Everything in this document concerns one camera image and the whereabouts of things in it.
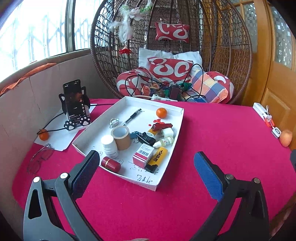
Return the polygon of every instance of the black pen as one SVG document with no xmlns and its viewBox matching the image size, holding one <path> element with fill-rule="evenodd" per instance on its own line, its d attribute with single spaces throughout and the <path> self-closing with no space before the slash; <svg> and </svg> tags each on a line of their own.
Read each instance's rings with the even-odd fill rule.
<svg viewBox="0 0 296 241">
<path fill-rule="evenodd" d="M 132 114 L 131 115 L 131 117 L 130 118 L 128 118 L 122 125 L 123 126 L 125 126 L 126 125 L 126 123 L 128 123 L 131 119 L 134 119 L 136 116 L 137 116 L 137 114 L 141 111 L 142 109 L 138 109 L 134 114 Z"/>
</svg>

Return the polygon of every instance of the tape roll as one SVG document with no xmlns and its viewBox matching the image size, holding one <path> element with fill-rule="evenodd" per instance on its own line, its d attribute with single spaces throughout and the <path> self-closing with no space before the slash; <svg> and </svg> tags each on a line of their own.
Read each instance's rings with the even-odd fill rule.
<svg viewBox="0 0 296 241">
<path fill-rule="evenodd" d="M 111 131 L 111 136 L 113 136 L 118 150 L 125 150 L 130 147 L 131 138 L 129 135 L 129 129 L 126 126 L 115 127 Z"/>
</svg>

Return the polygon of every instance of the wicker frame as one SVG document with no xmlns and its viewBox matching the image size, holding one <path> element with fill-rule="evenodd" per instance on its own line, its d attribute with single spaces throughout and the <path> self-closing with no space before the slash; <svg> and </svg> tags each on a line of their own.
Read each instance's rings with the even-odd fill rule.
<svg viewBox="0 0 296 241">
<path fill-rule="evenodd" d="M 205 72 L 217 71 L 228 76 L 235 87 L 229 102 L 233 104 L 247 86 L 252 67 L 252 46 L 247 27 L 230 0 L 154 0 L 150 15 L 140 21 L 130 20 L 134 36 L 128 46 L 132 53 L 119 55 L 123 48 L 116 31 L 109 31 L 112 21 L 121 21 L 120 6 L 126 0 L 104 0 L 91 27 L 91 54 L 96 70 L 118 98 L 115 80 L 122 72 L 138 67 L 139 48 L 162 50 L 174 54 L 200 51 Z M 147 0 L 129 0 L 131 7 L 143 7 Z M 154 22 L 190 25 L 190 43 L 156 41 Z"/>
</svg>

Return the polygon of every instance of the white tray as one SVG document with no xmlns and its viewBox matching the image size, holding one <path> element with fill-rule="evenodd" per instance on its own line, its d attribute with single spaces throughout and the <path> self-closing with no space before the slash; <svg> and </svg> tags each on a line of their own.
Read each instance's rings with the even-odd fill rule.
<svg viewBox="0 0 296 241">
<path fill-rule="evenodd" d="M 101 114 L 93 123 L 91 123 L 72 143 L 76 150 L 82 155 L 86 156 L 91 150 L 99 152 L 101 160 L 105 157 L 103 146 L 101 144 L 101 138 L 104 135 L 110 134 L 109 121 L 112 118 L 119 118 L 120 124 L 126 121 L 134 112 L 138 109 L 142 111 L 131 121 L 127 123 L 130 133 L 139 131 L 141 133 L 147 132 L 150 129 L 149 124 L 153 125 L 153 121 L 158 119 L 156 110 L 160 107 L 165 108 L 168 111 L 168 115 L 161 121 L 164 123 L 172 123 L 174 131 L 174 143 L 166 146 L 168 154 L 162 161 L 159 169 L 155 173 L 150 173 L 133 164 L 132 156 L 141 146 L 141 143 L 131 143 L 131 146 L 124 151 L 120 151 L 116 161 L 121 163 L 121 169 L 116 174 L 105 168 L 100 164 L 100 167 L 107 172 L 112 173 L 118 177 L 121 177 L 129 182 L 135 183 L 142 187 L 155 191 L 157 185 L 168 166 L 176 142 L 178 140 L 180 127 L 182 124 L 184 109 L 156 101 L 139 99 L 135 97 L 124 97 L 116 104 Z"/>
</svg>

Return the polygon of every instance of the white cord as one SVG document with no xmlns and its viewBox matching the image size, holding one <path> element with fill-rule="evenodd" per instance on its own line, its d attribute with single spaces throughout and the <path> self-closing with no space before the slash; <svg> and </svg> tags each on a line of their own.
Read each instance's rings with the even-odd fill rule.
<svg viewBox="0 0 296 241">
<path fill-rule="evenodd" d="M 267 115 L 270 115 L 270 114 L 268 113 L 268 105 L 266 106 L 266 112 L 267 112 Z M 273 126 L 272 123 L 271 123 L 271 119 L 270 119 L 270 125 L 271 125 L 271 127 L 274 129 L 274 126 Z"/>
<path fill-rule="evenodd" d="M 134 95 L 133 97 L 144 97 L 144 98 L 149 98 L 151 99 L 151 96 L 146 96 L 146 95 Z"/>
</svg>

